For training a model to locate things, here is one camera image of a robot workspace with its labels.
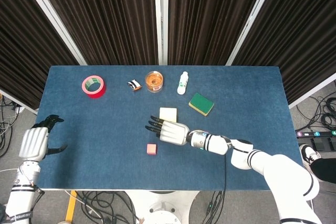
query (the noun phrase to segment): small pink cube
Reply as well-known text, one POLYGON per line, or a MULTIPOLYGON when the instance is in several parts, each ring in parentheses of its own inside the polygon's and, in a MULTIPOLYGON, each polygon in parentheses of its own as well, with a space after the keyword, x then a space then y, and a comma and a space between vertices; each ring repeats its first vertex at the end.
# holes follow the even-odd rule
POLYGON ((147 144, 147 154, 156 155, 156 144, 147 144))

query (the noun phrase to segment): white plastic bottle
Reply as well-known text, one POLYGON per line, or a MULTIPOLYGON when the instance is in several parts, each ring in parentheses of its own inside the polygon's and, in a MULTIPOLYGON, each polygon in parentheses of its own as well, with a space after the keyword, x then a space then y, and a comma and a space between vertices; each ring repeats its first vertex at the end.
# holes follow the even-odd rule
POLYGON ((178 85, 178 88, 177 88, 177 93, 178 94, 184 94, 185 93, 185 89, 187 87, 188 79, 189 79, 188 72, 184 71, 181 74, 180 82, 179 82, 179 85, 178 85))

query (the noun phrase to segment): person's foot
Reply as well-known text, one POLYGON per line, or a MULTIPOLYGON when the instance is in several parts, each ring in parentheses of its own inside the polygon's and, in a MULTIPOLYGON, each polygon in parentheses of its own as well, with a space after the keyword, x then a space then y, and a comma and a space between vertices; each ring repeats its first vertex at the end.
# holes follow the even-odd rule
POLYGON ((301 157, 303 161, 303 165, 310 172, 313 173, 310 165, 315 161, 321 158, 320 153, 313 150, 308 144, 302 144, 300 146, 301 157))

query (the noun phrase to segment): yellow sponge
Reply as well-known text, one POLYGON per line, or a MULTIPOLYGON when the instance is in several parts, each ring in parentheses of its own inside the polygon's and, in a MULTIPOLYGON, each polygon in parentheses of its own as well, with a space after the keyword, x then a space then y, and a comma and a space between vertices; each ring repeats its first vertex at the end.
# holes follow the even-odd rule
POLYGON ((194 94, 193 98, 189 102, 189 106, 198 111, 204 116, 207 116, 210 110, 213 108, 214 103, 199 93, 194 94))

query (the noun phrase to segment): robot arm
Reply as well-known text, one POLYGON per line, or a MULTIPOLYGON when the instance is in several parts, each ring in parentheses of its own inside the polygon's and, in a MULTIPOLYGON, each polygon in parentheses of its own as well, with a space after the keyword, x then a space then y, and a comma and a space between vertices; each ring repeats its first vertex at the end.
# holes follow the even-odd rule
POLYGON ((28 224, 33 216, 33 203, 35 192, 39 193, 38 199, 44 192, 37 187, 40 173, 39 162, 46 155, 62 152, 67 146, 61 148, 48 148, 48 135, 57 122, 63 119, 57 115, 50 115, 44 121, 35 124, 24 134, 19 157, 23 163, 18 168, 12 191, 10 192, 6 213, 11 223, 28 224))
POLYGON ((155 123, 149 123, 154 127, 146 126, 146 129, 156 132, 162 141, 177 145, 189 142, 192 147, 220 155, 225 155, 232 148, 233 166, 253 169, 264 176, 277 204, 280 223, 322 223, 306 202, 318 194, 318 180, 290 158, 254 150, 252 143, 246 140, 231 140, 201 130, 189 131, 181 123, 167 122, 153 116, 151 119, 155 123))

